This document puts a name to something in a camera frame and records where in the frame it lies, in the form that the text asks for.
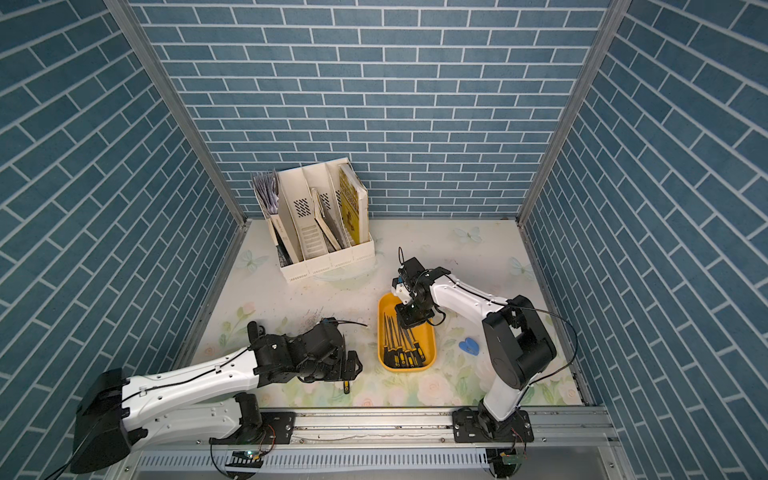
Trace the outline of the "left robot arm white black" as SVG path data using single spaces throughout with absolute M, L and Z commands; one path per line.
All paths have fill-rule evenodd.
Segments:
M 325 318 L 290 336 L 268 334 L 251 321 L 248 345 L 220 358 L 152 375 L 103 372 L 76 409 L 70 471 L 95 472 L 140 449 L 187 440 L 254 445 L 262 458 L 289 443 L 296 416 L 262 413 L 255 389 L 292 380 L 348 388 L 362 372 L 340 324 Z

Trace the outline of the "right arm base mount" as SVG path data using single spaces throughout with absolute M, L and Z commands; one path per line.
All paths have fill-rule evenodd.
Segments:
M 534 434 L 528 412 L 518 409 L 498 421 L 479 408 L 462 407 L 452 412 L 452 432 L 456 443 L 532 443 Z

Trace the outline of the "file tool yellow black handle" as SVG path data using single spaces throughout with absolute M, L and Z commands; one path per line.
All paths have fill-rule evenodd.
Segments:
M 390 355 L 390 345 L 389 345 L 389 327 L 388 327 L 388 317 L 385 315 L 383 317 L 383 345 L 384 345 L 384 353 L 383 353 L 383 360 L 384 365 L 387 367 L 391 367 L 391 355 Z

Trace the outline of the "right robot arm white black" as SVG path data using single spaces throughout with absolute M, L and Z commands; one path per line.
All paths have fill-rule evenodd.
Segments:
M 504 299 L 483 292 L 443 267 L 425 268 L 418 259 L 404 260 L 392 281 L 401 300 L 396 318 L 408 329 L 430 323 L 449 310 L 482 327 L 495 378 L 480 411 L 495 424 L 518 410 L 526 387 L 557 357 L 557 348 L 532 302 L 519 295 Z

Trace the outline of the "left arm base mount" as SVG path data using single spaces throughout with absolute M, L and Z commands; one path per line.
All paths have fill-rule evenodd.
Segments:
M 211 445 L 285 445 L 293 435 L 296 413 L 293 411 L 267 411 L 240 422 L 235 431 L 227 436 L 212 437 Z

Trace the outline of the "yellow plastic tray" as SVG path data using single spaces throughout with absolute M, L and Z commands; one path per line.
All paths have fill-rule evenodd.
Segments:
M 416 373 L 429 369 L 437 359 L 434 327 L 429 323 L 402 328 L 395 307 L 401 301 L 393 294 L 378 303 L 377 354 L 381 365 L 394 373 Z

